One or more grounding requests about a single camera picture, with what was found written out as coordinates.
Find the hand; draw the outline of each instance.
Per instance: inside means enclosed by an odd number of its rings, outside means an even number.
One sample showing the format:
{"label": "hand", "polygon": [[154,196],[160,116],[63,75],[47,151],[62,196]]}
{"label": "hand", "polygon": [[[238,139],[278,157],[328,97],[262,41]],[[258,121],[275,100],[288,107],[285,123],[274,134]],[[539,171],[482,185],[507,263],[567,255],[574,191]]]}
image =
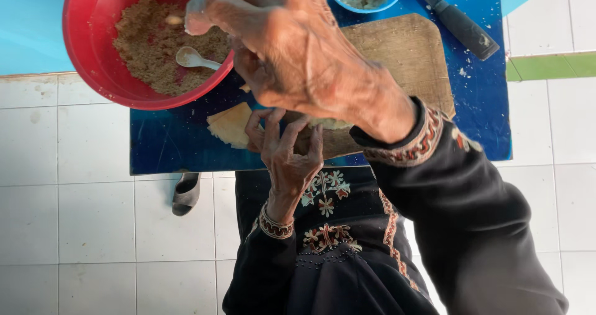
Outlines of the hand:
{"label": "hand", "polygon": [[[285,113],[281,108],[255,110],[245,132],[250,138],[249,146],[260,151],[271,177],[267,216],[277,223],[290,224],[302,193],[323,167],[323,127],[319,124],[312,131],[307,155],[294,154],[298,133],[306,127],[309,117],[290,123],[279,138],[279,121]],[[265,118],[264,131],[259,129],[261,118]]]}
{"label": "hand", "polygon": [[413,104],[387,69],[343,36],[326,0],[191,0],[186,28],[232,35],[234,67],[257,101],[359,126],[387,143],[415,123]]}

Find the blue table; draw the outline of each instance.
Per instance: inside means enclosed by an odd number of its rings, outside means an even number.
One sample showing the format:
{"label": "blue table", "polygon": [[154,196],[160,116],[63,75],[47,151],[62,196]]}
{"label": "blue table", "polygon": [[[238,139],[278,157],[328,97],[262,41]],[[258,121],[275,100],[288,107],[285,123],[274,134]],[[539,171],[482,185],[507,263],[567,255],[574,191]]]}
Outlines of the blue table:
{"label": "blue table", "polygon": [[[511,131],[505,80],[505,53],[501,0],[447,0],[457,4],[501,44],[501,49],[481,62],[437,22],[423,0],[399,0],[376,14],[355,14],[328,0],[341,27],[417,13],[434,21],[443,37],[443,48],[454,95],[454,121],[471,139],[479,141],[491,160],[511,156]],[[470,78],[459,74],[464,68]],[[252,94],[238,88],[244,84],[230,74],[204,97],[182,107],[156,112],[130,110],[130,173],[210,172],[261,169],[260,156],[224,145],[207,130],[206,117],[240,102],[259,108]],[[366,165],[361,154],[327,160],[329,166]]]}

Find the wooden cutting board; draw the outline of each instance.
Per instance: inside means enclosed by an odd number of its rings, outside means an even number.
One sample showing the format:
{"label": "wooden cutting board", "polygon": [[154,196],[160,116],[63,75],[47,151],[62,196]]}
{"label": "wooden cutting board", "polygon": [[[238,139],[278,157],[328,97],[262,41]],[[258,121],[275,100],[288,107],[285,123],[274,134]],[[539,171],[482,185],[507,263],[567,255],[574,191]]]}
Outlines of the wooden cutting board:
{"label": "wooden cutting board", "polygon": [[[341,30],[365,57],[387,67],[408,95],[419,97],[450,117],[455,115],[443,43],[432,21],[419,14],[408,14]],[[291,122],[298,117],[299,114],[288,113],[284,119]],[[297,153],[306,154],[309,137],[308,128],[300,133]],[[324,130],[323,141],[325,159],[362,151],[349,135],[349,128]]]}

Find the floor tile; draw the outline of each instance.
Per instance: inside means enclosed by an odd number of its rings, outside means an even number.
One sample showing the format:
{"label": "floor tile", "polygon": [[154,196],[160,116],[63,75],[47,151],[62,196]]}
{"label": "floor tile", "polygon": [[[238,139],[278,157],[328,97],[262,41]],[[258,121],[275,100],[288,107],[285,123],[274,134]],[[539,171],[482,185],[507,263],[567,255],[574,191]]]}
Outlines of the floor tile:
{"label": "floor tile", "polygon": [[596,314],[596,252],[563,252],[562,283],[569,299],[567,315]]}
{"label": "floor tile", "polygon": [[412,257],[412,261],[414,265],[416,265],[416,268],[420,271],[420,274],[424,279],[426,288],[428,289],[428,295],[430,296],[431,301],[433,301],[433,305],[435,305],[436,310],[439,312],[440,315],[447,315],[447,309],[445,308],[443,303],[441,303],[441,300],[439,299],[439,294],[437,293],[437,290],[433,285],[432,281],[430,281],[430,277],[428,276],[428,273],[426,272],[424,265],[422,265],[422,258],[419,255],[415,255]]}
{"label": "floor tile", "polygon": [[60,264],[135,261],[133,182],[59,188]]}
{"label": "floor tile", "polygon": [[236,218],[236,178],[213,179],[216,258],[236,259],[240,246]]}
{"label": "floor tile", "polygon": [[137,314],[216,314],[215,284],[215,261],[140,262]]}
{"label": "floor tile", "polygon": [[176,182],[135,182],[137,261],[215,259],[213,180],[201,179],[198,203],[184,217],[172,213]]}
{"label": "floor tile", "polygon": [[503,181],[515,185],[532,209],[530,230],[536,252],[559,251],[553,166],[499,167]]}
{"label": "floor tile", "polygon": [[513,65],[513,62],[511,62],[511,60],[509,60],[505,64],[506,64],[505,72],[507,74],[507,82],[521,81],[522,77],[517,72],[516,66]]}
{"label": "floor tile", "polygon": [[224,296],[228,291],[229,284],[234,277],[234,265],[236,260],[218,260],[216,262],[218,278],[218,315],[225,315],[222,310]]}
{"label": "floor tile", "polygon": [[509,82],[507,88],[512,160],[495,166],[552,165],[547,82]]}
{"label": "floor tile", "polygon": [[80,78],[77,73],[58,75],[58,105],[112,103]]}
{"label": "floor tile", "polygon": [[60,266],[60,315],[136,315],[135,263]]}
{"label": "floor tile", "polygon": [[132,181],[129,121],[119,104],[58,107],[58,181]]}
{"label": "floor tile", "polygon": [[555,164],[596,162],[596,77],[548,81]]}
{"label": "floor tile", "polygon": [[561,250],[596,250],[596,164],[557,165]]}
{"label": "floor tile", "polygon": [[559,252],[537,253],[540,265],[547,272],[555,287],[562,292],[561,254]]}
{"label": "floor tile", "polygon": [[6,315],[58,315],[58,265],[0,266],[0,308]]}
{"label": "floor tile", "polygon": [[567,79],[577,77],[562,55],[511,58],[521,80]]}
{"label": "floor tile", "polygon": [[56,75],[0,79],[0,108],[46,107],[57,102]]}
{"label": "floor tile", "polygon": [[0,265],[58,264],[56,185],[0,187]]}
{"label": "floor tile", "polygon": [[416,243],[416,236],[413,232],[413,221],[406,219],[404,222],[404,227],[406,228],[406,238],[408,239],[408,243],[412,249],[412,255],[420,255],[418,243]]}
{"label": "floor tile", "polygon": [[236,177],[235,172],[213,172],[214,178],[234,178]]}
{"label": "floor tile", "polygon": [[0,185],[55,184],[56,107],[0,110]]}
{"label": "floor tile", "polygon": [[569,0],[573,44],[576,52],[596,51],[595,0]]}
{"label": "floor tile", "polygon": [[507,17],[503,17],[503,44],[505,48],[505,56],[511,56],[511,45],[509,42],[509,25],[507,24]]}
{"label": "floor tile", "polygon": [[596,76],[596,53],[576,53],[565,55],[565,60],[569,62],[571,69],[578,77]]}
{"label": "floor tile", "polygon": [[568,0],[528,0],[507,20],[514,57],[573,52]]}

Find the red bowl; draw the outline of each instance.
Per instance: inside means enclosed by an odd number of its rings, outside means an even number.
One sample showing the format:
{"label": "red bowl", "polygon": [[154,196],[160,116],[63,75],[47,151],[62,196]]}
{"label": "red bowl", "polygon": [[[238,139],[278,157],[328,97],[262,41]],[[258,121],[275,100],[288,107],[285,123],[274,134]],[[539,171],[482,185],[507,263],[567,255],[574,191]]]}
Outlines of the red bowl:
{"label": "red bowl", "polygon": [[[189,0],[157,0],[184,8]],[[138,0],[64,0],[62,28],[66,50],[81,78],[103,97],[140,110],[163,110],[189,103],[213,89],[233,67],[230,52],[211,77],[180,96],[155,92],[132,77],[112,46],[118,36],[114,24],[124,8]]]}

